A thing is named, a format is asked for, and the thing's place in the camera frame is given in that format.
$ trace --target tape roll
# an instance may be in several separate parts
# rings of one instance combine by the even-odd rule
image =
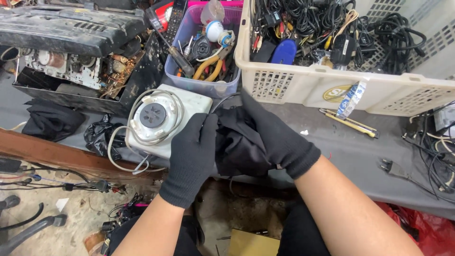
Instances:
[[[349,92],[344,96],[344,99],[341,101],[340,106],[336,116],[342,120],[345,120],[354,110],[355,106],[359,103],[362,95],[365,92],[366,83],[357,82],[354,84]]]

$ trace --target black plastic cover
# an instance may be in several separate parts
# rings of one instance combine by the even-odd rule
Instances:
[[[147,28],[140,15],[74,7],[0,8],[0,45],[104,57]]]

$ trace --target screwdriver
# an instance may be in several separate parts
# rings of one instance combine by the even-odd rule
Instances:
[[[175,46],[171,46],[157,29],[155,29],[155,31],[158,33],[161,39],[163,39],[163,41],[167,44],[167,47],[169,47],[167,51],[172,56],[175,63],[177,63],[177,66],[182,70],[183,74],[185,74],[185,76],[187,77],[192,77],[194,75],[194,68],[190,64],[190,62],[187,59],[185,59],[183,54],[179,52],[179,50]]]

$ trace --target pink basket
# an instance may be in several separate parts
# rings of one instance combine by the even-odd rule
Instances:
[[[220,1],[223,6],[230,6],[230,7],[238,7],[243,8],[243,0],[242,1]],[[201,1],[201,0],[188,0],[188,7],[193,5],[206,5],[208,1]]]
[[[203,8],[204,8],[203,5],[195,5],[195,6],[189,7],[187,10],[187,14],[189,14],[191,16],[193,22],[196,24],[201,24],[201,26],[202,26],[201,13],[202,13]],[[242,9],[237,8],[237,7],[226,6],[224,8],[224,14],[225,14],[224,20],[221,22],[221,23],[223,23],[223,25],[231,24],[231,23],[233,23],[234,25],[240,24],[240,18],[242,17]]]

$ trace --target gloved hand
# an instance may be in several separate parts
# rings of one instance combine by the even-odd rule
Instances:
[[[256,123],[256,130],[264,142],[269,161],[286,168],[293,179],[306,173],[321,156],[321,150],[293,131],[275,114],[265,110],[245,90],[242,90],[241,98],[243,108]]]
[[[218,117],[194,114],[171,141],[171,168],[160,188],[168,203],[190,207],[204,181],[215,166],[215,137]]]

